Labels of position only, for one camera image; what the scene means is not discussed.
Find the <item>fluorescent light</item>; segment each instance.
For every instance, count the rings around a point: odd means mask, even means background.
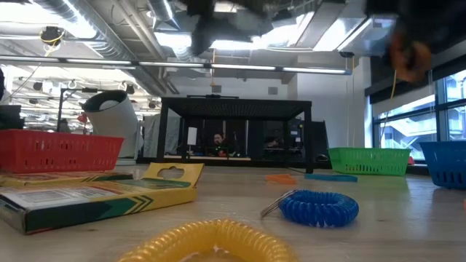
[[[177,63],[177,62],[140,62],[141,66],[167,66],[167,67],[179,67],[179,68],[204,68],[204,64],[201,63]]]
[[[131,61],[120,61],[120,60],[104,60],[104,59],[74,59],[69,58],[67,59],[69,63],[87,63],[87,64],[94,64],[94,65],[118,65],[118,66],[125,66],[131,65]]]
[[[262,65],[225,65],[225,64],[212,64],[212,68],[228,68],[228,69],[246,69],[246,70],[264,70],[274,71],[274,66],[262,66]]]
[[[136,70],[135,66],[102,65],[103,69]]]
[[[11,55],[0,55],[0,60],[7,60],[7,61],[27,61],[27,62],[58,62],[57,58],[51,57],[17,57]]]
[[[315,73],[315,74],[346,74],[346,70],[342,69],[326,69],[326,68],[283,68],[285,72],[293,73]]]
[[[343,43],[341,43],[340,46],[336,49],[338,51],[344,49],[349,43],[355,40],[356,36],[362,33],[364,29],[366,29],[370,24],[372,24],[372,18],[367,19],[367,21],[365,21],[362,26],[360,26],[354,33],[352,33],[346,40],[344,40]]]
[[[58,108],[40,108],[40,107],[28,107],[22,106],[21,111],[34,111],[34,112],[58,112]],[[80,113],[82,108],[63,108],[62,112],[67,113]]]
[[[294,35],[290,37],[290,39],[288,40],[288,44],[287,44],[288,47],[296,44],[299,41],[299,39],[304,33],[304,30],[306,30],[309,23],[311,23],[312,17],[314,17],[314,12],[308,12],[307,14],[300,15],[296,18],[296,22],[299,25],[298,25],[298,28],[295,30]]]

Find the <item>ceiling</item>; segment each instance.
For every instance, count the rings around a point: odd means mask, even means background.
[[[71,3],[79,2],[77,0],[70,1]],[[183,8],[173,7],[175,11],[175,19],[180,25],[180,31],[174,31],[166,23],[157,23],[156,28],[152,28],[153,19],[148,15],[149,6],[147,0],[129,0],[130,5],[136,10],[139,18],[143,22],[143,26],[148,28],[150,32],[161,33],[164,36],[172,36],[173,34],[186,37],[189,40],[189,34],[194,29],[197,21],[196,17],[189,17]],[[294,3],[302,3],[299,6],[289,4],[293,17],[287,21],[293,21],[287,27],[277,27],[277,30],[272,30],[264,34],[262,37],[256,37],[253,40],[253,49],[244,49],[242,45],[236,43],[229,47],[209,49],[201,54],[198,58],[191,58],[191,61],[197,62],[212,62],[212,63],[227,63],[240,65],[267,65],[267,66],[301,66],[301,67],[324,67],[324,68],[347,68],[348,61],[339,56],[336,48],[343,40],[348,39],[352,33],[356,32],[357,28],[362,27],[366,16],[362,12],[363,0],[354,0],[349,2],[344,1],[294,1]],[[162,45],[159,49],[155,48],[158,56],[154,55],[154,46],[148,46],[141,35],[137,34],[134,27],[128,22],[135,24],[136,28],[142,31],[141,24],[134,17],[131,21],[125,19],[122,11],[114,6],[114,0],[87,0],[90,5],[90,11],[95,12],[95,17],[102,19],[108,26],[103,32],[104,35],[115,35],[118,41],[121,40],[123,48],[135,56],[136,59],[151,61],[160,60],[160,57],[166,58],[169,61],[177,61],[177,57],[172,49],[171,44],[180,43],[164,43],[163,39],[155,38],[156,44]],[[130,13],[129,7],[122,4],[123,10]],[[243,9],[231,7],[223,3],[219,7],[223,10],[233,10],[236,12],[217,12],[219,17],[226,17],[233,21],[239,28],[249,31],[260,31],[263,26],[254,23],[254,19]],[[83,19],[86,20],[89,14],[85,14]],[[1,3],[0,7],[0,55],[27,55],[27,56],[44,56],[49,48],[45,46],[39,39],[39,33],[46,26],[57,26],[65,28],[67,33],[63,37],[63,41],[59,49],[50,54],[50,57],[69,57],[69,58],[89,58],[101,59],[103,56],[96,51],[93,44],[102,41],[102,39],[91,39],[93,33],[86,33],[86,27],[78,27],[79,23],[68,23],[59,15],[54,15],[45,9],[42,9],[37,4],[5,4]],[[374,18],[374,21],[364,26],[358,35],[351,41],[343,51],[352,51],[356,55],[374,55],[380,52],[380,47],[384,46],[384,41],[390,32],[393,19],[380,17]],[[77,39],[76,35],[79,32],[84,34],[86,39]],[[8,71],[13,75],[11,81],[13,90],[21,87],[20,92],[17,92],[13,97],[14,103],[23,105],[27,108],[27,112],[33,113],[34,109],[37,112],[47,112],[50,108],[50,115],[56,114],[59,93],[38,92],[32,89],[34,82],[46,81],[48,84],[52,82],[57,88],[68,87],[71,83],[79,87],[98,87],[102,90],[124,89],[126,84],[135,85],[135,94],[131,95],[131,99],[137,102],[139,115],[155,114],[158,110],[149,110],[147,108],[148,100],[154,99],[151,90],[145,91],[146,85],[140,83],[140,79],[133,74],[132,70],[107,69],[102,66],[86,66],[86,68],[76,68],[74,65],[62,64],[57,66],[41,66],[37,71],[37,64],[29,65],[24,63],[9,63]],[[226,70],[216,69],[214,71],[208,69],[188,69],[188,68],[167,68],[165,71],[159,71],[157,68],[146,68],[146,73],[154,79],[170,80],[175,78],[237,78],[237,79],[281,79],[283,84],[287,84],[292,78],[290,73],[267,72],[267,71],[244,71],[244,70]],[[31,81],[24,83],[31,74]],[[165,92],[173,92],[176,87],[165,85]],[[79,96],[82,99],[73,99],[71,96],[69,101],[65,102],[64,108],[75,108],[76,111],[70,111],[71,118],[75,118],[73,114],[79,111],[79,100],[85,100],[90,95],[74,94],[74,97]],[[26,97],[47,97],[47,99],[39,99],[36,105],[31,105]]]

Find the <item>person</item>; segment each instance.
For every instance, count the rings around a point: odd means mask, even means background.
[[[226,139],[225,134],[223,132],[217,132],[213,135],[213,147],[208,149],[208,153],[210,156],[225,157],[227,154],[232,156],[235,152],[234,147],[229,143],[228,139]]]
[[[70,127],[68,126],[68,121],[66,119],[60,120],[60,132],[71,133]]]

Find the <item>yellow cable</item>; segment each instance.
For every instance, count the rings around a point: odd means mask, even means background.
[[[242,223],[221,219],[187,223],[166,231],[125,254],[119,262],[204,261],[199,254],[212,254],[214,248],[225,250],[241,261],[298,261],[282,240]]]
[[[39,33],[39,38],[40,38],[44,43],[53,43],[53,42],[55,42],[55,41],[60,40],[60,39],[65,35],[65,31],[63,30],[63,32],[61,33],[61,35],[60,35],[59,37],[57,37],[56,39],[52,39],[52,40],[43,40],[43,39],[42,39],[42,32],[43,32],[43,31],[41,31],[41,32]]]
[[[393,87],[392,87],[392,95],[390,96],[390,101],[393,99],[393,96],[395,95],[395,88],[396,88],[396,70],[395,70],[395,75],[393,76]],[[382,137],[384,136],[384,133],[385,133],[385,127],[387,126],[387,120],[388,120],[388,113],[390,111],[387,112],[387,115],[385,116],[385,121],[384,121],[384,127],[382,128],[382,133],[380,135],[380,139],[379,139],[379,147],[382,148]]]

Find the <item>wooden table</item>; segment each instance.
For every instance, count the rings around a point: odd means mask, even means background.
[[[139,176],[145,169],[118,170]],[[279,173],[296,175],[298,185],[265,182],[264,175]],[[466,261],[466,192],[438,188],[428,177],[360,176],[358,183],[342,183],[304,180],[286,169],[206,167],[198,188],[196,202],[31,236],[1,221],[0,261],[116,261],[166,229],[226,217],[280,236],[302,261]],[[346,194],[358,201],[359,216],[342,229],[300,226],[280,211],[261,221],[260,210],[292,188]]]

